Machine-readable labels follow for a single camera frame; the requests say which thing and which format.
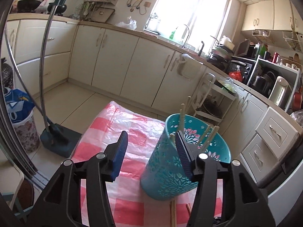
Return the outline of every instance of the teal plastic basket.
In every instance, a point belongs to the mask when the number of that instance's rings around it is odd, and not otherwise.
[[[176,146],[169,138],[175,133],[180,114],[172,114],[165,121],[165,129],[141,175],[141,186],[144,191],[156,200],[169,200],[177,195],[197,187],[184,174]],[[200,135],[208,127],[203,121],[186,115],[184,120],[184,137],[189,143],[197,143]],[[231,155],[224,139],[217,133],[205,151],[214,160],[230,163]]]

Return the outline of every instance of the window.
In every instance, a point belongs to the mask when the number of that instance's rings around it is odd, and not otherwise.
[[[157,31],[161,37],[169,39],[173,31],[174,42],[183,44],[188,35],[186,24],[191,31],[188,44],[196,52],[205,43],[204,53],[208,53],[217,37],[227,11],[229,0],[158,0],[151,15],[158,16]]]

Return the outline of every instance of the floral trash can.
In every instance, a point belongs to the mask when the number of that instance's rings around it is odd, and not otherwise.
[[[165,129],[140,178],[140,184],[148,196],[155,200],[169,200],[197,187],[184,174],[175,144],[169,134],[175,133],[180,114],[172,114],[165,121]],[[189,143],[198,142],[207,124],[195,117],[186,115],[184,137]],[[223,138],[217,133],[205,151],[217,161],[230,163],[231,155]]]
[[[15,132],[27,153],[32,153],[40,145],[40,138],[34,121],[34,112],[30,112],[25,120],[13,123]]]

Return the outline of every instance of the red and white tablecloth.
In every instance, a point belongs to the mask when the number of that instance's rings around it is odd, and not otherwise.
[[[111,101],[82,136],[72,157],[74,162],[90,159],[117,142],[121,132],[128,133],[128,147],[119,176],[106,183],[109,202],[117,227],[171,226],[170,201],[156,201],[140,187],[140,175],[160,138],[165,123],[136,114]],[[196,189],[177,197],[177,225],[186,226],[186,203],[193,205]],[[218,180],[215,216],[222,211],[222,181]],[[81,181],[82,223],[89,225],[85,180]]]

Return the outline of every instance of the clear plastic bag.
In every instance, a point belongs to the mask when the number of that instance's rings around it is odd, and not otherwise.
[[[293,112],[290,115],[301,127],[303,127],[303,110]]]
[[[137,21],[132,20],[131,16],[129,16],[129,17],[127,17],[126,23],[119,22],[118,24],[116,24],[116,26],[123,27],[123,28],[130,29],[130,30],[135,30],[137,28]]]
[[[230,77],[220,77],[218,79],[218,82],[222,84],[225,88],[227,88],[229,91],[234,93],[234,80]]]

